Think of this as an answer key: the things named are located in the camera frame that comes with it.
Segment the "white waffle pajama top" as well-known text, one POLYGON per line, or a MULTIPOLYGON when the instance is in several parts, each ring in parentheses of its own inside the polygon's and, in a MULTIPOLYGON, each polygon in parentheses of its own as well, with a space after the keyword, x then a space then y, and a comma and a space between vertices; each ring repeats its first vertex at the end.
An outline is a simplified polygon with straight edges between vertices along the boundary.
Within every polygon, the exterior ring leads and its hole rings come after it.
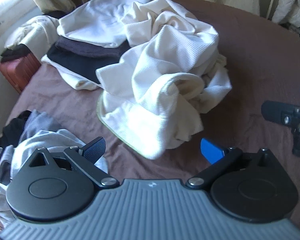
POLYGON ((201 115, 232 85, 215 28, 171 0, 134 2, 122 19, 130 49, 97 70, 100 121, 147 159, 203 130, 201 115))

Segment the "grey white clothes pile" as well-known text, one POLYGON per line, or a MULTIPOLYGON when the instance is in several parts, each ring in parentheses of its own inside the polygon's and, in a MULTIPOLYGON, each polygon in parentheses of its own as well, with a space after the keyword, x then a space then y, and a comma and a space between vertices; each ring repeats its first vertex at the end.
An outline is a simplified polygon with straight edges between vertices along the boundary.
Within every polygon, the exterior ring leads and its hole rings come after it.
POLYGON ((14 220, 6 201, 7 187, 34 150, 45 147, 52 153, 62 152, 69 146, 84 146, 83 141, 63 129, 46 112, 33 110, 24 113, 29 117, 17 142, 10 142, 7 147, 0 146, 0 222, 3 227, 14 220))

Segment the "mauve bed sheet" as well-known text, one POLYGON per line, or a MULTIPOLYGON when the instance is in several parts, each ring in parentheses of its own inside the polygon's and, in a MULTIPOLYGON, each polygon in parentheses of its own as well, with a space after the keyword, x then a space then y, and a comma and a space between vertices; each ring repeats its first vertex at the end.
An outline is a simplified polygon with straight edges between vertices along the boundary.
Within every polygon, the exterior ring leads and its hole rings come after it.
POLYGON ((10 113, 46 112, 83 142, 106 140, 109 173, 118 180, 187 180, 208 167, 200 152, 207 138, 219 146, 255 153, 270 149, 296 185, 299 202, 291 220, 300 228, 300 158, 292 154, 290 129, 264 120, 266 100, 300 106, 300 38, 295 33, 249 12, 201 0, 174 0, 219 33, 219 51, 227 59, 232 90, 202 116, 204 130, 191 141, 148 160, 111 133, 96 115, 100 90, 74 90, 57 70, 43 64, 10 113))

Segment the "folded cream bottom garment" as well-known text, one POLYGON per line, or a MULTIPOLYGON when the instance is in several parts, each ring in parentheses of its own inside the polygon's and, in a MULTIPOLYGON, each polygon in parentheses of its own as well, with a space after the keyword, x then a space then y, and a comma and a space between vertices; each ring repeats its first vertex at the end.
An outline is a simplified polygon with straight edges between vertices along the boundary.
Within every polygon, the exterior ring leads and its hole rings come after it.
POLYGON ((100 84, 95 83, 67 68, 61 66, 60 64, 51 61, 47 54, 41 58, 42 63, 50 64, 55 67, 59 72, 61 78, 73 89, 75 90, 96 90, 102 88, 100 84))

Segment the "folded black garment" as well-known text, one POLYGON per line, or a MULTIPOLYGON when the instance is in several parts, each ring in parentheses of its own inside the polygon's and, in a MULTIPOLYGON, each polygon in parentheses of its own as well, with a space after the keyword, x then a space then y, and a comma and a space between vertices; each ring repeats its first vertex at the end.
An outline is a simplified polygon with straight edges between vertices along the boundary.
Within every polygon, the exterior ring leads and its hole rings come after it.
POLYGON ((125 51, 125 48, 103 48, 97 46, 91 53, 79 55, 53 45, 47 52, 47 57, 67 70, 79 74, 96 84, 100 84, 96 70, 118 63, 125 51))

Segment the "red suitcase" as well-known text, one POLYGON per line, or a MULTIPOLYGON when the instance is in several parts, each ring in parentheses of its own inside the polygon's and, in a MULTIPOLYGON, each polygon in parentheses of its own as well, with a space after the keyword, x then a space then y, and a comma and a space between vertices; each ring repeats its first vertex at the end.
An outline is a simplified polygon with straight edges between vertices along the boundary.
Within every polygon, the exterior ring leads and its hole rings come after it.
POLYGON ((20 94, 40 68, 41 63, 29 53, 26 56, 0 63, 0 71, 10 85, 20 94))

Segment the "folded dark grey garment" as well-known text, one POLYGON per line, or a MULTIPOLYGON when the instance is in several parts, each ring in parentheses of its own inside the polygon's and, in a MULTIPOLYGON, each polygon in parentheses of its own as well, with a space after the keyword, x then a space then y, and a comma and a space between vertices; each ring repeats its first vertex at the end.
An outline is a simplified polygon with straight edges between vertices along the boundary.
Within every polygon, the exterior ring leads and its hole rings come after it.
POLYGON ((95 59, 102 57, 113 57, 115 59, 119 59, 127 50, 130 49, 127 41, 123 42, 116 48, 104 48, 86 42, 70 40, 62 36, 57 40, 55 45, 58 49, 63 49, 79 56, 95 59))

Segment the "cream cloth on suitcase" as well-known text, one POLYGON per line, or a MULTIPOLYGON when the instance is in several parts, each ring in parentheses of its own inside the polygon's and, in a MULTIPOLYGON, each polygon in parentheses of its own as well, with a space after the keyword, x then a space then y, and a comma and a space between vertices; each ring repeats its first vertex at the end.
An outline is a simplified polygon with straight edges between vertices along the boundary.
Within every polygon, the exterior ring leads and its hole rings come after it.
POLYGON ((24 44, 38 60, 41 60, 58 40, 58 26, 59 21, 56 18, 46 15, 33 17, 15 29, 5 42, 4 48, 14 49, 17 45, 24 44))

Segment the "folded white top garment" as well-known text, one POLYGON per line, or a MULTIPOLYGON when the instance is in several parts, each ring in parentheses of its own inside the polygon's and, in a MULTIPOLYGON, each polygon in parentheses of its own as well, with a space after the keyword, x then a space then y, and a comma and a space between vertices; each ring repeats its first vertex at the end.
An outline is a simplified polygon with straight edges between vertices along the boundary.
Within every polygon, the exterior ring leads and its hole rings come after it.
POLYGON ((126 35, 121 19, 134 2, 152 0, 90 0, 59 19, 57 34, 104 48, 117 48, 126 35))

